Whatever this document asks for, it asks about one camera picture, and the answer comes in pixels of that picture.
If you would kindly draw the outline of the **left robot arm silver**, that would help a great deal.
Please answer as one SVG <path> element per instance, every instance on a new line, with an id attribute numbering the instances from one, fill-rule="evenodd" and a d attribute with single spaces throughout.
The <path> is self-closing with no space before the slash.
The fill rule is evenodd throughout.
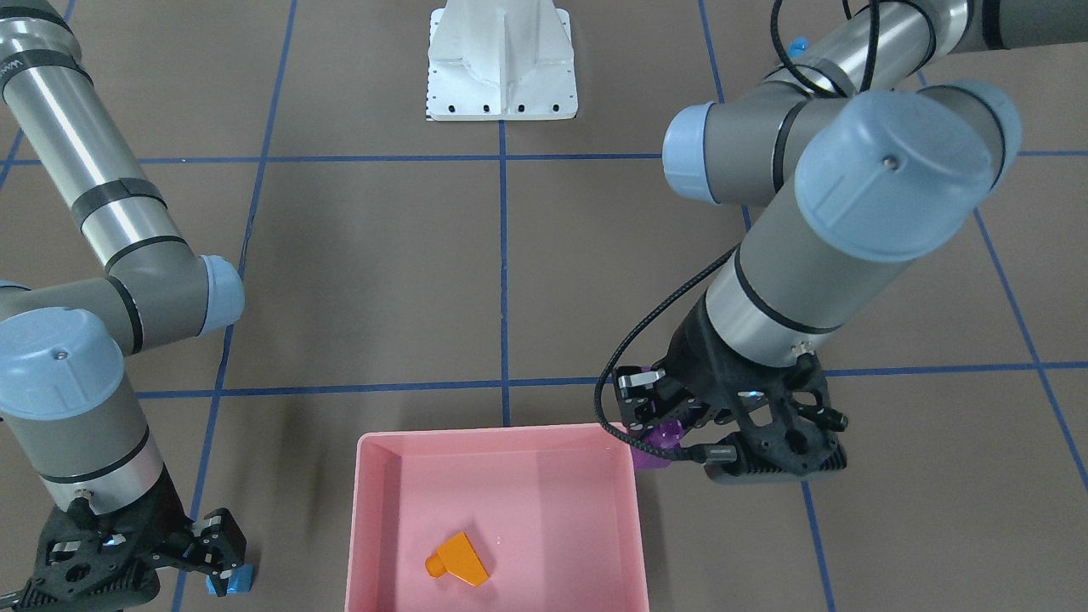
<path id="1" fill-rule="evenodd" d="M 940 248 L 1009 173 L 1023 128 L 982 82 L 897 90 L 932 60 L 1085 41 L 1084 1 L 870 1 L 745 97 L 677 113 L 679 195 L 762 207 L 745 238 L 636 325 L 603 369 L 623 442 L 664 460 L 776 462 L 834 446 L 846 416 L 817 348 Z"/>

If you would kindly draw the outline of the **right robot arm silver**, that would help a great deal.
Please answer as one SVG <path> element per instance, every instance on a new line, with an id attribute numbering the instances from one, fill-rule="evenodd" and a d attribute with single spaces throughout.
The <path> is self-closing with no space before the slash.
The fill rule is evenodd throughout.
<path id="1" fill-rule="evenodd" d="M 12 611 L 122 611 L 159 570 L 248 592 L 247 540 L 225 507 L 194 521 L 156 445 L 125 359 L 228 328 L 245 293 L 233 264 L 198 256 L 168 213 L 47 1 L 4 1 L 3 102 L 39 155 L 102 276 L 3 283 L 3 421 L 54 504 Z"/>

